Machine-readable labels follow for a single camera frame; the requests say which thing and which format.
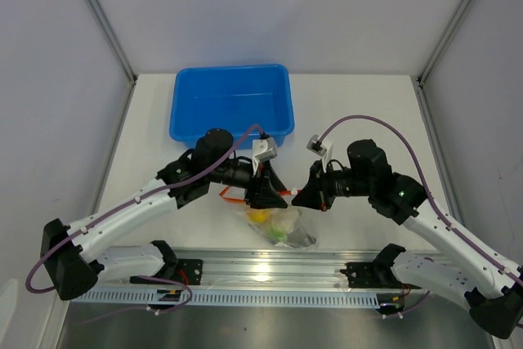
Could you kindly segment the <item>grey toy fish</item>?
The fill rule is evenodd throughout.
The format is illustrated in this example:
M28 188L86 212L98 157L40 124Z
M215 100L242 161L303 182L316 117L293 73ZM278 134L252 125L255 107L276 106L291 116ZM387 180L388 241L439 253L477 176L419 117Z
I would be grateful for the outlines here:
M309 248L315 246L317 238L310 231L310 227L302 220L285 221L283 243L291 248Z

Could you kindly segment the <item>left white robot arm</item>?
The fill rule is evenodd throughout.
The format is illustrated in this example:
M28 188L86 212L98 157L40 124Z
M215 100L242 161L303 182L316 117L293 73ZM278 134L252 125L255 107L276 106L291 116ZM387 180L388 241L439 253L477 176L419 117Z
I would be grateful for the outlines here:
M277 144L266 133L252 142L250 157L236 154L239 142L214 128L194 148L160 169L133 196L104 213L65 224L56 218L42 231L40 266L63 301L79 298L103 281L129 278L166 284L177 275L179 260L163 240L119 248L116 242L157 217L205 196L212 183L244 190L255 210L287 208L285 187L270 161Z

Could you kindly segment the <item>white cauliflower with leaves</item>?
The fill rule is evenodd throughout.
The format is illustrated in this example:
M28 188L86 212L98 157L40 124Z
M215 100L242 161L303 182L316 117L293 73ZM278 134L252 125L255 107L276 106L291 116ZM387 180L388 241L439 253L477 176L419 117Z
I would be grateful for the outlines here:
M283 243L285 234L283 223L285 221L295 221L300 217L296 209L273 209L270 211L270 219L267 221L266 234L274 243Z

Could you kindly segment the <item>clear orange-zip plastic bag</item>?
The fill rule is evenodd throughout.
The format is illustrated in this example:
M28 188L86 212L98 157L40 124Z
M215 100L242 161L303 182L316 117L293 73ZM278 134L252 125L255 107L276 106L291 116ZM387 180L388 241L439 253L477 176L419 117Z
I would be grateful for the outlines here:
M315 228L300 208L250 208L239 188L226 186L219 196L230 211L275 247L307 249L317 245Z

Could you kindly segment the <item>orange yellow mango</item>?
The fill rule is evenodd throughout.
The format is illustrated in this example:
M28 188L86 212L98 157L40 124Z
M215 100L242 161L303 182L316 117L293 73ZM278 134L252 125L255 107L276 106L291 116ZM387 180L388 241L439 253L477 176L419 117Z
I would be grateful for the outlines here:
M253 209L247 211L247 216L249 220L257 225L268 221L270 219L270 210L269 209Z

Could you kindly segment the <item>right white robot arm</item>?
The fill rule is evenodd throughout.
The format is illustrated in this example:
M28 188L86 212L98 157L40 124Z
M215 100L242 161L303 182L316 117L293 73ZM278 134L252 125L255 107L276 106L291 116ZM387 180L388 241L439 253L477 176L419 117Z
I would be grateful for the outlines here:
M383 149L359 140L347 149L350 165L332 168L332 145L313 136L307 144L319 156L295 207L328 211L340 197L365 197L381 216L425 239L454 265L425 262L397 244L373 260L382 286L396 281L427 289L459 305L485 332L507 339L521 326L522 266L504 257L444 211L423 180L393 172Z

